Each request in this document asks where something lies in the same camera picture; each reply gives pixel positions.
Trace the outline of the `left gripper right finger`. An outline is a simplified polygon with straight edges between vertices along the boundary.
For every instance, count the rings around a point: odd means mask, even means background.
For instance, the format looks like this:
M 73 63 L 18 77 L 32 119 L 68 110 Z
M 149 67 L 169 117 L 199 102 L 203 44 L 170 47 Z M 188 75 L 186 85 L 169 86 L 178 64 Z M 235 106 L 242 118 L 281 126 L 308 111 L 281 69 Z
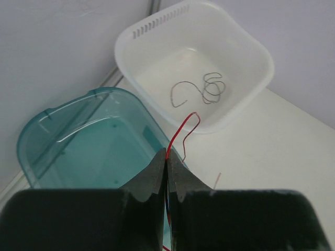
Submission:
M 287 189 L 214 190 L 171 151 L 172 250 L 329 250 L 309 200 Z

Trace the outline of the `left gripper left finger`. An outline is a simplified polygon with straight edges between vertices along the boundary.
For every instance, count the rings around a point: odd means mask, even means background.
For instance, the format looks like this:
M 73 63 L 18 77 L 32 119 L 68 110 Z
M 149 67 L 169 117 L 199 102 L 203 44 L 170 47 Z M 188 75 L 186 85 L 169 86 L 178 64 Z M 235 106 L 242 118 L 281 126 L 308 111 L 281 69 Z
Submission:
M 162 250 L 165 156 L 119 188 L 15 193 L 1 211 L 1 250 Z

